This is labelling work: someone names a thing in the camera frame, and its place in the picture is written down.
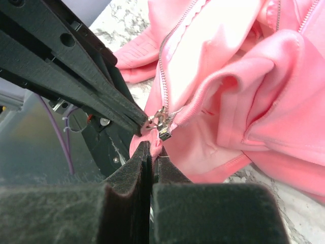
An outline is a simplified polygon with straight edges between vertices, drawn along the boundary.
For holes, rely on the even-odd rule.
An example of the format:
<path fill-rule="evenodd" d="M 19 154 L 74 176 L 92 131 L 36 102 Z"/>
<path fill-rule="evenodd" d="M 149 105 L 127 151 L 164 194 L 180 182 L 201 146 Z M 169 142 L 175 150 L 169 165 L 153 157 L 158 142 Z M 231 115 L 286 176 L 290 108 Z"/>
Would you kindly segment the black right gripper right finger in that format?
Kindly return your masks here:
<path fill-rule="evenodd" d="M 168 157 L 156 160 L 155 243 L 288 243 L 276 201 L 258 184 L 194 184 Z"/>

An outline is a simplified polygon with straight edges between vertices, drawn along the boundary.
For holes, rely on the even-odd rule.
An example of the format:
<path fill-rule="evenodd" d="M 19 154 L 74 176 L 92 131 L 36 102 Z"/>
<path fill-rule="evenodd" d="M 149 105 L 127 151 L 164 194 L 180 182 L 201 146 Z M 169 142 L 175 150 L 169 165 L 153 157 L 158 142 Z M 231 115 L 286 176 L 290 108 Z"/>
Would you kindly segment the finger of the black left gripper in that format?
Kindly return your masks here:
<path fill-rule="evenodd" d="M 1 78 L 49 100 L 64 99 L 140 135 L 142 110 L 118 69 L 96 59 L 98 64 L 87 56 L 81 66 L 85 74 L 78 74 L 23 28 L 1 27 Z"/>
<path fill-rule="evenodd" d="M 78 74 L 85 74 L 81 66 L 87 56 L 116 67 L 110 49 L 62 1 L 1 1 L 1 27 L 23 28 Z M 146 120 L 142 111 L 142 126 Z"/>

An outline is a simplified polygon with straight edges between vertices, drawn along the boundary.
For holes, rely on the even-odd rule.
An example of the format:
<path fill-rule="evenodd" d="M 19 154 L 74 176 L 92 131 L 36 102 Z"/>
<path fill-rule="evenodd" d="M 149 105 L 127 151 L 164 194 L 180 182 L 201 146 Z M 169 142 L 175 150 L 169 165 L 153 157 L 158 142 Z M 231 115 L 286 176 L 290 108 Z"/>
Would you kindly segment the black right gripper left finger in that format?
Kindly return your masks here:
<path fill-rule="evenodd" d="M 99 184 L 1 188 L 1 243 L 149 243 L 150 143 Z"/>

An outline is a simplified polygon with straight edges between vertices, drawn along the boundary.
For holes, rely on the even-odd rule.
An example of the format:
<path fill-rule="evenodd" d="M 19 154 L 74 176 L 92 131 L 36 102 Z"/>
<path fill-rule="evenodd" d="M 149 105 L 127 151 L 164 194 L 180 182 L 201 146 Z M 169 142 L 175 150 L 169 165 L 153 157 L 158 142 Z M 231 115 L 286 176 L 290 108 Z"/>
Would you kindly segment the pink zip jacket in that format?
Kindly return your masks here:
<path fill-rule="evenodd" d="M 123 78 L 154 82 L 134 136 L 195 183 L 254 163 L 324 202 L 324 1 L 149 1 L 150 26 L 116 52 Z"/>

